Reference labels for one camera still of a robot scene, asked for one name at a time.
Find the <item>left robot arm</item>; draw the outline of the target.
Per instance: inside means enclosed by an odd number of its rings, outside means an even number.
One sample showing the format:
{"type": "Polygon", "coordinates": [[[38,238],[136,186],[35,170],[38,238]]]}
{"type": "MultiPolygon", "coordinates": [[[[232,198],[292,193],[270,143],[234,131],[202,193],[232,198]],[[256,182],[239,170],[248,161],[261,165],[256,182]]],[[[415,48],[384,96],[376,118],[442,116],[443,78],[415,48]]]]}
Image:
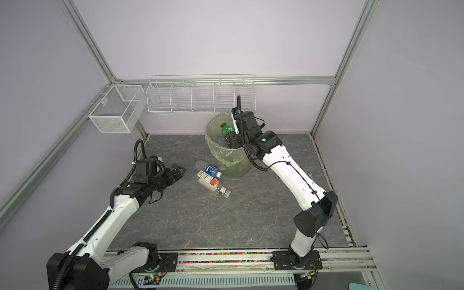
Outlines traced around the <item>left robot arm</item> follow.
{"type": "Polygon", "coordinates": [[[133,178],[112,193],[109,207],[99,220],[64,253],[55,253],[47,262],[51,290],[106,290],[136,269],[157,271],[163,263],[156,244],[137,242],[129,250],[104,261],[103,257],[124,224],[154,192],[179,181],[185,168],[166,167],[155,156],[135,162],[133,178]]]}

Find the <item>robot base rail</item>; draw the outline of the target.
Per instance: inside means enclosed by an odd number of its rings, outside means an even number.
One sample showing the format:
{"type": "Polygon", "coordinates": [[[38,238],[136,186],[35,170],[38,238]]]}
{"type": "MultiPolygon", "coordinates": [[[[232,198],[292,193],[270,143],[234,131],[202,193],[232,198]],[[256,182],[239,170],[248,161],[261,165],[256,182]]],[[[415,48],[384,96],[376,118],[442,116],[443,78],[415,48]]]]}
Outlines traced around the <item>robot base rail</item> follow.
{"type": "Polygon", "coordinates": [[[155,271],[137,269],[111,285],[112,289],[239,288],[296,286],[299,279],[313,282],[323,273],[361,273],[376,290],[377,267],[366,248],[320,248],[319,256],[303,268],[291,266],[285,249],[167,250],[160,251],[155,271]]]}

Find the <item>clear bottle blue label white cap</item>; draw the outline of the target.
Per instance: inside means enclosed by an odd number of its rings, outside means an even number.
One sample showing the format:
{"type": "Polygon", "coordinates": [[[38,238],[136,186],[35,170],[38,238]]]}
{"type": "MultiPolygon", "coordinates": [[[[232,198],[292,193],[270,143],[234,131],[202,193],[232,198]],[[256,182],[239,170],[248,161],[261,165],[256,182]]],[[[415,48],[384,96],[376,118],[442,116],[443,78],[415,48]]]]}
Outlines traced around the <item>clear bottle blue label white cap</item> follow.
{"type": "Polygon", "coordinates": [[[198,170],[204,171],[214,178],[221,178],[222,176],[222,172],[216,166],[203,160],[198,160],[195,166],[198,170]]]}

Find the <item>square bottle red green label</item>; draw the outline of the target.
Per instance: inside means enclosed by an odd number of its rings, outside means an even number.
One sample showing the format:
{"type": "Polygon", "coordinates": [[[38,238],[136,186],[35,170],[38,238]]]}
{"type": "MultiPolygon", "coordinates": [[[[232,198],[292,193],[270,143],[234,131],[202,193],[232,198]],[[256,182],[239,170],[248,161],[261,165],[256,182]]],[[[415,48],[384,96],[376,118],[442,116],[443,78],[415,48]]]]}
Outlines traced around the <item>square bottle red green label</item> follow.
{"type": "Polygon", "coordinates": [[[212,177],[204,171],[199,171],[197,173],[197,177],[200,185],[202,185],[209,191],[217,193],[224,198],[228,198],[230,196],[231,191],[224,187],[220,180],[218,180],[217,178],[212,177]]]}

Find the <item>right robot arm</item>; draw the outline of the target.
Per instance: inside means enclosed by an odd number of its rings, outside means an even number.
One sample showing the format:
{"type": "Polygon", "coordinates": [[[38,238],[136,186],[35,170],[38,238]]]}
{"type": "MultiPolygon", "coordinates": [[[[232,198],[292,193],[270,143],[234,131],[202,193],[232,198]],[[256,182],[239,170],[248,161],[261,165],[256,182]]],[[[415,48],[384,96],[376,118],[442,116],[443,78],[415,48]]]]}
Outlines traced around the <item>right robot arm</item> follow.
{"type": "Polygon", "coordinates": [[[250,163],[258,170],[272,170],[289,188],[301,208],[294,217],[296,234],[292,240],[287,263],[302,269],[317,257],[314,244],[322,229],[334,215],[338,196],[319,186],[294,161],[281,139],[272,131],[263,132],[251,111],[235,107],[231,111],[234,146],[244,149],[250,163]]]}

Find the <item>small green plastic bottle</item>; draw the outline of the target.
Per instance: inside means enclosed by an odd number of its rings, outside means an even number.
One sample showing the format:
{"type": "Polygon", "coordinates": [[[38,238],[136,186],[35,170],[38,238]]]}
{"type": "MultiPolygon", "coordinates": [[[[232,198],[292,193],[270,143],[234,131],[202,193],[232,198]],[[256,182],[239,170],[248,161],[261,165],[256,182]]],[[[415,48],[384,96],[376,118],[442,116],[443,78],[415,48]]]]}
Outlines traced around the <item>small green plastic bottle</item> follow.
{"type": "Polygon", "coordinates": [[[220,128],[221,128],[221,134],[222,135],[225,135],[225,134],[231,133],[231,132],[235,132],[234,127],[230,126],[225,121],[220,121],[219,125],[220,125],[220,128]]]}

